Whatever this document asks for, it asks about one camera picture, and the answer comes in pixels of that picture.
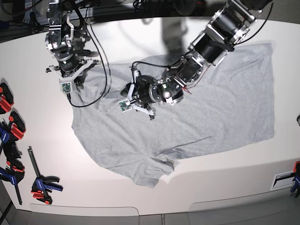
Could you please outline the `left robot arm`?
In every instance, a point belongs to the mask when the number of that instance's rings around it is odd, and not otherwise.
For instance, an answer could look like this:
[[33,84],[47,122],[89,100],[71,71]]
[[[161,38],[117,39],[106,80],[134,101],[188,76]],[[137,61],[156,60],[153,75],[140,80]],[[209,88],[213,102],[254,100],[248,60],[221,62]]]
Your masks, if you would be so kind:
[[165,69],[158,79],[142,75],[135,61],[131,66],[132,80],[121,91],[121,111],[136,110],[155,117],[152,104],[174,105],[184,98],[189,83],[203,76],[203,68],[217,66],[224,57],[233,52],[236,45],[244,42],[250,26],[256,22],[252,11],[261,11],[270,0],[228,0],[190,43],[188,52]]

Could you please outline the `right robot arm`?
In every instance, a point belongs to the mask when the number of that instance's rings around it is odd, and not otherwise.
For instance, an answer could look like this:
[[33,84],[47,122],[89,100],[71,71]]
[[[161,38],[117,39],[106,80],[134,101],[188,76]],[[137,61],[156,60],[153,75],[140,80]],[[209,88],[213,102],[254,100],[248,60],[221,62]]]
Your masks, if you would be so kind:
[[49,2],[46,17],[49,31],[45,38],[45,47],[58,63],[57,66],[49,66],[46,72],[55,73],[59,78],[61,92],[70,94],[76,86],[82,86],[84,71],[99,64],[99,61],[91,58],[90,50],[80,46],[80,43],[90,37],[74,0]]

